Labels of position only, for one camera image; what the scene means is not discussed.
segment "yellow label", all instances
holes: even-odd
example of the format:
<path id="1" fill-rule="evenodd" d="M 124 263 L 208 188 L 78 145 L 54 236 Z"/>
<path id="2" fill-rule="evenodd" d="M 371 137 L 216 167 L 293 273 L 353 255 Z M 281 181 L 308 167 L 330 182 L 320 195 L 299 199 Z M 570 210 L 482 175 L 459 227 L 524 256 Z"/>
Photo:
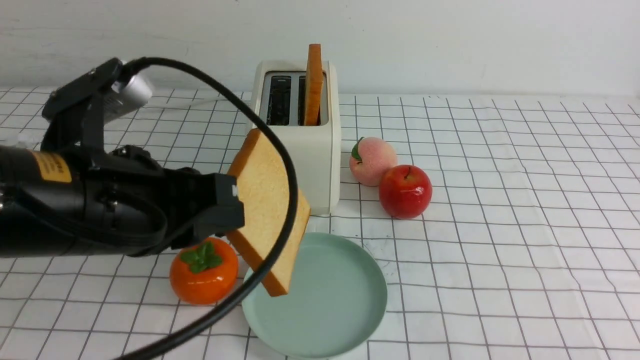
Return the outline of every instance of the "yellow label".
<path id="1" fill-rule="evenodd" d="M 31 151 L 40 168 L 40 176 L 44 181 L 70 183 L 71 171 L 62 156 L 52 152 Z"/>

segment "toast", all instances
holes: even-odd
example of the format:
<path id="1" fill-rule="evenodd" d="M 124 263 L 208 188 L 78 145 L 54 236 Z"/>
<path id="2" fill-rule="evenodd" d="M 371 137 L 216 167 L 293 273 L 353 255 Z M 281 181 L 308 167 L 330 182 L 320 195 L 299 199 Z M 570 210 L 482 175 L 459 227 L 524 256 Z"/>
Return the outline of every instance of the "toast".
<path id="1" fill-rule="evenodd" d="M 244 203 L 244 226 L 227 233 L 240 256 L 256 270 L 275 244 L 289 205 L 287 172 L 278 151 L 258 129 L 252 129 L 233 160 L 228 175 L 237 178 L 238 197 Z M 300 241 L 305 235 L 311 207 L 298 189 L 298 210 L 289 241 L 262 281 L 272 297 L 289 293 Z"/>
<path id="2" fill-rule="evenodd" d="M 305 78 L 305 126 L 320 125 L 320 102 L 324 73 L 320 44 L 309 45 L 307 76 Z"/>

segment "black cable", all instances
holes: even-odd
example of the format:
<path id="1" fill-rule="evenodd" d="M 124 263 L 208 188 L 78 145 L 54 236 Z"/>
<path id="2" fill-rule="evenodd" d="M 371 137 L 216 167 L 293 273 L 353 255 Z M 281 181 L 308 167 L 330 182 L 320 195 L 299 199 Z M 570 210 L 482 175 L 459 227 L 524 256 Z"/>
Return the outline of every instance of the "black cable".
<path id="1" fill-rule="evenodd" d="M 130 75 L 135 75 L 140 71 L 153 66 L 159 65 L 164 67 L 170 67 L 176 70 L 181 70 L 189 75 L 192 75 L 205 84 L 211 86 L 220 95 L 226 97 L 233 105 L 238 108 L 243 114 L 245 114 L 255 126 L 262 131 L 269 141 L 273 144 L 273 147 L 278 151 L 284 167 L 287 172 L 287 182 L 289 185 L 289 205 L 287 207 L 287 215 L 285 216 L 284 224 L 278 239 L 276 240 L 273 248 L 267 255 L 266 259 L 260 264 L 258 269 L 245 281 L 240 287 L 229 295 L 220 305 L 216 306 L 212 311 L 208 312 L 203 317 L 195 320 L 191 324 L 185 326 L 183 329 L 167 335 L 167 337 L 160 339 L 154 343 L 151 343 L 145 347 L 139 348 L 134 352 L 125 354 L 117 360 L 151 360 L 157 356 L 161 356 L 164 353 L 184 344 L 191 338 L 197 336 L 206 328 L 215 324 L 218 320 L 227 315 L 240 301 L 242 301 L 249 293 L 256 287 L 267 273 L 273 267 L 276 260 L 280 257 L 282 250 L 287 244 L 291 230 L 293 229 L 294 221 L 296 218 L 296 210 L 298 208 L 298 180 L 296 179 L 296 173 L 293 166 L 293 161 L 284 147 L 280 139 L 273 133 L 273 131 L 267 126 L 267 124 L 256 115 L 244 101 L 240 100 L 231 90 L 226 88 L 221 83 L 217 82 L 212 77 L 208 76 L 201 70 L 198 70 L 190 65 L 182 63 L 181 61 L 170 60 L 165 58 L 140 58 L 134 61 L 130 61 L 125 64 L 125 71 L 130 72 Z"/>

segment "white toaster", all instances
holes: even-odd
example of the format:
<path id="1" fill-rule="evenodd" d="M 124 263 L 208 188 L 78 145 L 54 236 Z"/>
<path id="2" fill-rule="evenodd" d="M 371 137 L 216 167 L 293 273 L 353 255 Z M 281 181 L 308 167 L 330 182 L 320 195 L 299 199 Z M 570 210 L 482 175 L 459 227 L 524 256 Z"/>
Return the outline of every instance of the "white toaster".
<path id="1" fill-rule="evenodd" d="M 323 61 L 320 125 L 301 126 L 307 61 L 263 61 L 258 65 L 252 110 L 267 122 L 293 160 L 298 186 L 312 215 L 329 215 L 340 199 L 340 106 L 335 68 Z M 255 128 L 247 122 L 246 131 Z"/>

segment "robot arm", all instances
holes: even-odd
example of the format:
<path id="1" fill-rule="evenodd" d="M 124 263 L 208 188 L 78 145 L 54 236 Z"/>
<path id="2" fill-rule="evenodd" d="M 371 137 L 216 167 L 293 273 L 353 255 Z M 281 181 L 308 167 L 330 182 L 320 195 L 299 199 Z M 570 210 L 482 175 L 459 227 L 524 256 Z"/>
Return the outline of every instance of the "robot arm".
<path id="1" fill-rule="evenodd" d="M 152 95 L 113 58 L 57 89 L 40 151 L 0 147 L 0 257 L 158 254 L 244 226 L 236 179 L 104 151 L 104 125 Z"/>

